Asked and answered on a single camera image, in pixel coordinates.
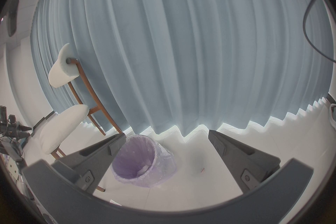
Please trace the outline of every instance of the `chair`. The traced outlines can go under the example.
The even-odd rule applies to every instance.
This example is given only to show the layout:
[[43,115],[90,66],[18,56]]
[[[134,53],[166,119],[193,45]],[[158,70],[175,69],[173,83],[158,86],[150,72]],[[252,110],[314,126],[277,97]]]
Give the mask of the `chair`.
[[105,117],[107,117],[108,121],[112,124],[112,126],[119,132],[123,133],[121,129],[118,127],[118,125],[115,123],[115,121],[112,119],[110,114],[107,112],[101,101],[99,100],[98,96],[96,95],[95,91],[93,90],[89,80],[87,79],[84,70],[82,68],[82,65],[78,61],[78,59],[73,57],[73,53],[70,47],[70,44],[65,44],[59,54],[56,62],[52,66],[48,80],[50,85],[52,85],[55,88],[61,87],[65,84],[68,84],[73,95],[75,96],[77,102],[79,104],[83,104],[81,99],[79,98],[77,92],[75,91],[71,81],[74,80],[77,77],[81,77],[83,80],[86,88],[88,89],[90,95],[96,102],[97,106],[91,108],[88,113],[89,119],[92,121],[92,123],[100,130],[100,132],[105,135],[102,128],[98,125],[98,123],[94,120],[94,118],[91,116],[93,113],[101,110]]
[[[55,159],[60,158],[57,152],[64,157],[65,154],[60,149],[60,144],[88,116],[89,112],[90,109],[87,105],[77,104],[53,117],[41,130],[40,145],[42,151],[45,154],[51,154]],[[105,191],[99,186],[97,190]]]

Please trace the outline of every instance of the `trash can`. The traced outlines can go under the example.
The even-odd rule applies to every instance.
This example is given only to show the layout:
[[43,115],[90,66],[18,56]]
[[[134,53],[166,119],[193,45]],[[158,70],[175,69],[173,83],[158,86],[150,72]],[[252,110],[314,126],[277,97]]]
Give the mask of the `trash can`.
[[116,180],[140,187],[153,187],[169,179],[176,171],[171,152],[145,135],[126,138],[111,164]]

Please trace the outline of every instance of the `purple trash bag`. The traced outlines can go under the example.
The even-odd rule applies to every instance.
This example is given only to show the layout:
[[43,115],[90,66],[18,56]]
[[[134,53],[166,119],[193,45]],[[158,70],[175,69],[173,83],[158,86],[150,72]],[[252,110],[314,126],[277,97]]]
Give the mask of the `purple trash bag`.
[[126,138],[111,164],[116,180],[151,188],[169,179],[176,171],[171,152],[145,135]]

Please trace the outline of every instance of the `curtain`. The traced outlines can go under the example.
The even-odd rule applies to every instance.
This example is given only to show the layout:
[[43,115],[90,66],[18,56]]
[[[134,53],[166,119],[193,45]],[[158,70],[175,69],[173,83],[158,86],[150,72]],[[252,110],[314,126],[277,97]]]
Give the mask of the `curtain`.
[[[39,0],[31,49],[41,87],[57,112],[76,100],[48,73],[70,43],[94,90],[120,126],[159,134],[177,125],[245,129],[283,119],[326,96],[333,64],[309,46],[310,0]],[[333,57],[330,22],[318,0],[310,40]],[[95,106],[81,79],[84,103]],[[111,125],[102,113],[95,118]]]

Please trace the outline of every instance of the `chair foot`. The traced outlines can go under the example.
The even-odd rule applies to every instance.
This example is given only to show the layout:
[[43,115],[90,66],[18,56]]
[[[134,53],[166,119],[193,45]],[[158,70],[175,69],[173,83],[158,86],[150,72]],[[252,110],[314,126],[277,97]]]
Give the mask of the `chair foot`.
[[96,188],[96,190],[101,191],[101,192],[103,192],[103,193],[105,192],[105,189],[102,188],[102,187],[99,187],[99,186]]

